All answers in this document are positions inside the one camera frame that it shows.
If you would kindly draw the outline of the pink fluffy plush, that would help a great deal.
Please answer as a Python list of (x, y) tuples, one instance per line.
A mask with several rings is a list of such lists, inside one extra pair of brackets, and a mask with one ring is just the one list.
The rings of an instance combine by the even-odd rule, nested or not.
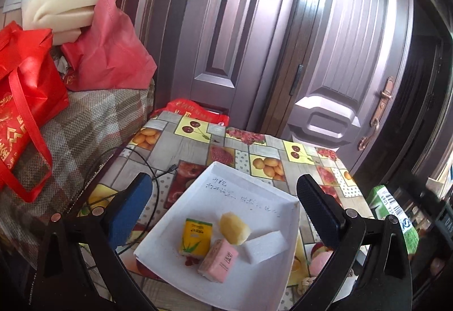
[(329, 261), (329, 258), (333, 255), (332, 251), (325, 251), (317, 254), (309, 265), (309, 272), (311, 276), (318, 276), (324, 266)]

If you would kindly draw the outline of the white sponge block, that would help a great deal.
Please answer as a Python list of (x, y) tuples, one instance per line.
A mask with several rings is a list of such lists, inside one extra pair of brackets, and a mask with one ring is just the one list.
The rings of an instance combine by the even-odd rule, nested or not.
[(289, 244), (280, 231), (273, 231), (246, 241), (243, 248), (249, 262), (254, 265), (281, 254)]

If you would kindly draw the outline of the yellow tissue pack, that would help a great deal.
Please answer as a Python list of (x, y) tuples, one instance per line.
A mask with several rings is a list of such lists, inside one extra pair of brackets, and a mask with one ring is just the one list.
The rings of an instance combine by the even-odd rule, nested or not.
[(183, 227), (179, 253), (203, 259), (210, 251), (212, 233), (212, 223), (187, 218)]

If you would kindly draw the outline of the yellow round sponge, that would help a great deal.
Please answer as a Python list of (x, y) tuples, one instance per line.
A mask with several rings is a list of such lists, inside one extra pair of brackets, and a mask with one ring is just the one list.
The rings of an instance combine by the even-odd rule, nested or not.
[(223, 214), (219, 226), (220, 233), (232, 245), (242, 245), (251, 234), (249, 226), (233, 212)]

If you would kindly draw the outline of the pink tissue pack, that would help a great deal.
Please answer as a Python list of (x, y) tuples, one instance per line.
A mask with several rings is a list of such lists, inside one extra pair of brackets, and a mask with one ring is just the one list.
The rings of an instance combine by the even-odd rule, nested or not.
[(226, 239), (217, 240), (201, 263), (198, 273), (211, 282), (224, 283), (238, 256), (236, 248)]

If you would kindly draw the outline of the red apple plush toy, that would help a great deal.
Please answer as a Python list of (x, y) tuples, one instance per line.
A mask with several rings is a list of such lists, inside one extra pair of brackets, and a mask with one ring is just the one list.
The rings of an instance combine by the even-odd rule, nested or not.
[(326, 246), (322, 242), (317, 242), (314, 244), (313, 248), (311, 249), (310, 256), (311, 260), (314, 260), (318, 255), (326, 253), (326, 252), (332, 252), (333, 249), (329, 246)]

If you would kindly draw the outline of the knotted rope toy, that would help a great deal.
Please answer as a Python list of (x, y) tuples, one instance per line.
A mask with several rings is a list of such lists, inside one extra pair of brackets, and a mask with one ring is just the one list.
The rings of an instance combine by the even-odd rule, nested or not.
[(298, 286), (297, 286), (297, 292), (300, 296), (303, 296), (307, 290), (310, 288), (310, 286), (314, 283), (314, 281), (316, 280), (316, 277), (305, 277), (304, 279), (302, 279)]

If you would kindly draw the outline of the plaid sofa cover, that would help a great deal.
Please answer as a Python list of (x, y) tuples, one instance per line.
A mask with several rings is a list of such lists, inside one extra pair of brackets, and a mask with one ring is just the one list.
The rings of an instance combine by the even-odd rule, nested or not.
[(1, 190), (1, 232), (32, 267), (50, 216), (74, 202), (107, 150), (144, 125), (153, 97), (153, 86), (71, 92), (69, 106), (41, 128), (53, 158), (52, 176), (41, 194), (29, 204), (10, 188)]

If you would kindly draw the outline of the white cardboard tray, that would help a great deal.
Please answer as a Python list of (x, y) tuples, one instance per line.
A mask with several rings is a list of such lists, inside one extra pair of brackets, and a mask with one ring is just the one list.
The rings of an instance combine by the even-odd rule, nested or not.
[(222, 310), (277, 310), (299, 233), (291, 194), (219, 162), (177, 199), (134, 251), (162, 280)]

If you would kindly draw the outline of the red bag behind table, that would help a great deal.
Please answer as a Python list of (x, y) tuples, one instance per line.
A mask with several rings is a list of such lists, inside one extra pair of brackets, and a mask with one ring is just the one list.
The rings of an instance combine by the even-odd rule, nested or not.
[(174, 99), (166, 104), (164, 108), (159, 108), (151, 113), (151, 117), (158, 116), (162, 112), (172, 112), (177, 115), (187, 116), (204, 122), (213, 123), (221, 126), (228, 126), (230, 117), (209, 111), (196, 102), (188, 99)]

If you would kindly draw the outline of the red gift bag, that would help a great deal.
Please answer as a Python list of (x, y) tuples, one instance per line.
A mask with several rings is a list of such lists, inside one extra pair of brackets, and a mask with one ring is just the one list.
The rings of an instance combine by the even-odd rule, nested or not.
[[(52, 154), (40, 128), (68, 107), (68, 91), (51, 56), (50, 29), (24, 30), (12, 21), (1, 30), (1, 186), (32, 203), (52, 175)], [(48, 167), (33, 188), (12, 169), (27, 145)]]

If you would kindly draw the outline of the pink red plastic bag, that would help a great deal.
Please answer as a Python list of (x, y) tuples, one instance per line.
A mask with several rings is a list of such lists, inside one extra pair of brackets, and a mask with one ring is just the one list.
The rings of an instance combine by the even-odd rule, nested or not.
[(117, 0), (98, 0), (91, 26), (61, 46), (70, 91), (148, 89), (157, 64)]

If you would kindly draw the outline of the purple metal door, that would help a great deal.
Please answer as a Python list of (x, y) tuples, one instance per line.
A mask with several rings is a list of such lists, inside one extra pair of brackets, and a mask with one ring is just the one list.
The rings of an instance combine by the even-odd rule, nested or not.
[[(231, 125), (364, 162), (398, 93), (414, 0), (121, 0), (157, 63), (154, 104), (185, 98)], [(360, 139), (388, 77), (377, 135)]]

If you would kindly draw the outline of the white foam strips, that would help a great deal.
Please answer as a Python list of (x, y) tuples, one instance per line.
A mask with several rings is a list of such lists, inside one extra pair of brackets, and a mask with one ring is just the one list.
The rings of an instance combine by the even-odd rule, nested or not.
[(22, 0), (22, 28), (50, 29), (53, 44), (75, 42), (90, 26), (98, 0)]

